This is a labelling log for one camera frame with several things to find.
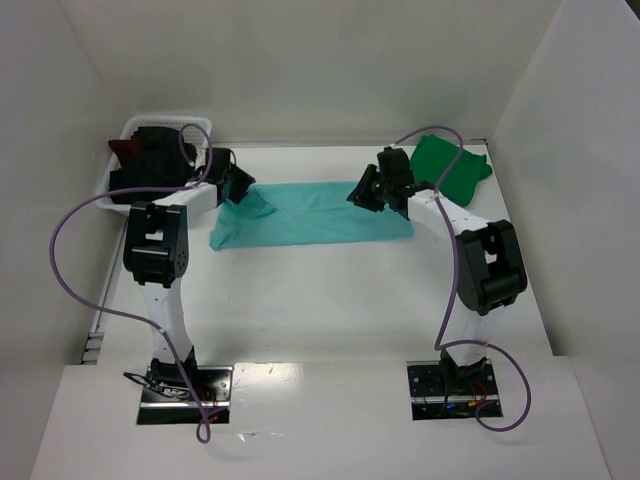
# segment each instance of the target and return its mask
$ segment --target white floor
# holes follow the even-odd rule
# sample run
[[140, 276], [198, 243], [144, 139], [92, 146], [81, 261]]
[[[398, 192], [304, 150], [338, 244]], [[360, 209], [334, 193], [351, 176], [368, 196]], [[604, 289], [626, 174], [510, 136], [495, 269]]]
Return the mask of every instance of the white floor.
[[[357, 180], [379, 150], [236, 152], [258, 181], [278, 183]], [[471, 210], [507, 216], [495, 177], [479, 185]], [[445, 242], [418, 229], [402, 242], [214, 253], [214, 224], [212, 212], [190, 230], [183, 301], [199, 362], [236, 364], [231, 424], [215, 426], [208, 446], [194, 426], [136, 426], [140, 391], [121, 373], [144, 370], [151, 335], [104, 317], [98, 365], [65, 371], [34, 479], [608, 478], [572, 367], [551, 355], [531, 288], [493, 335], [530, 377], [530, 418], [508, 434], [474, 420], [413, 422], [405, 362], [437, 358], [431, 345], [451, 281]], [[145, 313], [120, 261], [106, 304]], [[524, 391], [504, 359], [494, 365], [506, 415], [495, 422], [506, 423]]]

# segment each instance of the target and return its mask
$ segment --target red wire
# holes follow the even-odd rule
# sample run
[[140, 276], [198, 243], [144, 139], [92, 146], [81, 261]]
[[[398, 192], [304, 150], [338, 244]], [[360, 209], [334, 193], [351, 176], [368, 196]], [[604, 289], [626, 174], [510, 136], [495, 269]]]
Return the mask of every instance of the red wire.
[[[204, 390], [202, 389], [202, 385], [200, 386], [200, 395], [201, 395], [201, 400], [204, 402]], [[204, 407], [204, 411], [207, 413], [207, 418], [208, 418], [210, 413], [209, 413], [209, 410], [207, 409], [207, 407]]]
[[478, 380], [476, 378], [476, 383], [478, 384], [478, 386], [482, 389], [482, 392], [484, 393], [484, 397], [482, 398], [482, 400], [480, 400], [480, 403], [483, 403], [487, 400], [487, 397], [489, 396], [489, 392], [487, 391], [487, 387], [485, 387], [482, 382], [480, 380]]

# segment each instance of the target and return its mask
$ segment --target towel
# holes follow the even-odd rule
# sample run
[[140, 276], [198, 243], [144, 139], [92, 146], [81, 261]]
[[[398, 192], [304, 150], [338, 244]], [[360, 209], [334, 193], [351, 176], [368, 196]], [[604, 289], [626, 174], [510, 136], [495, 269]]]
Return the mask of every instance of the towel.
[[[422, 137], [411, 155], [411, 171], [416, 181], [427, 181], [435, 185], [457, 151], [457, 145], [440, 137]], [[478, 183], [492, 172], [491, 166], [487, 165], [486, 155], [474, 155], [465, 150], [442, 182], [440, 190], [452, 202], [466, 207], [471, 203]]]
[[408, 238], [411, 222], [391, 210], [347, 202], [355, 182], [253, 185], [239, 204], [220, 206], [209, 245], [225, 248], [354, 243]]

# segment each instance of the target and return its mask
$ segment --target plastic basket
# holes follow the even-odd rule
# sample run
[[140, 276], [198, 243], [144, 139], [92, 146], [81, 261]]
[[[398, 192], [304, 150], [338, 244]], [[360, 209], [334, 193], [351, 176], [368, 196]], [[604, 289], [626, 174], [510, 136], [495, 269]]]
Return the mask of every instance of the plastic basket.
[[[209, 135], [211, 135], [211, 122], [206, 118], [201, 117], [180, 117], [176, 115], [138, 115], [130, 119], [122, 133], [120, 134], [121, 140], [126, 140], [133, 135], [133, 133], [138, 129], [138, 127], [170, 127], [175, 128], [176, 130], [180, 130], [187, 123], [195, 123], [202, 127]], [[207, 140], [204, 138], [204, 135], [200, 133], [200, 131], [195, 128], [188, 128], [184, 132], [184, 139], [187, 143], [191, 143], [195, 145], [198, 149], [198, 158], [196, 163], [201, 163], [201, 158], [206, 151], [207, 148]], [[109, 160], [109, 164], [107, 165], [107, 169], [98, 184], [98, 188], [96, 189], [96, 195], [100, 193], [107, 192], [109, 190], [109, 174], [113, 170], [117, 170], [120, 168], [120, 162], [118, 161], [118, 157], [113, 154], [111, 155], [111, 159]], [[98, 207], [103, 208], [105, 210], [114, 210], [123, 215], [129, 216], [129, 205], [118, 205], [113, 203], [110, 198], [101, 198], [96, 201]]]

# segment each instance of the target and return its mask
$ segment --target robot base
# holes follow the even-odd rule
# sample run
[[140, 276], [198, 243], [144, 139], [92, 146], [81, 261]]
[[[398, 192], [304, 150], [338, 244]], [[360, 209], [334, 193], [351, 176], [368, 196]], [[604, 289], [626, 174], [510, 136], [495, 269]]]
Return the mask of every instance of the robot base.
[[[205, 409], [211, 411], [210, 422], [229, 423], [233, 367], [198, 366], [194, 379], [196, 391]], [[138, 425], [197, 424], [201, 416], [193, 401], [167, 398], [147, 388], [142, 389]]]
[[411, 411], [414, 420], [442, 420], [473, 418], [479, 402], [495, 400], [480, 416], [502, 417], [500, 396], [493, 367], [486, 362], [473, 381], [449, 392], [445, 402], [445, 382], [440, 362], [411, 362], [407, 364]]

